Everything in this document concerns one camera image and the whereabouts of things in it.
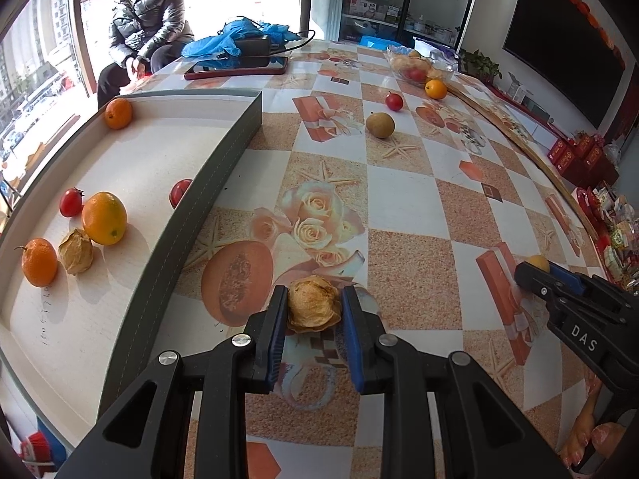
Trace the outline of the operator right hand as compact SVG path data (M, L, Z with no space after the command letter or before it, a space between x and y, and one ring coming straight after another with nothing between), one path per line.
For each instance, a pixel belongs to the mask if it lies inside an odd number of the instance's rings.
M588 398L578 414L559 456L566 468L581 464L588 444L599 455L608 459L616 450L626 433L626 427L619 423L595 425L595 407L599 399L602 383L596 375L587 380Z

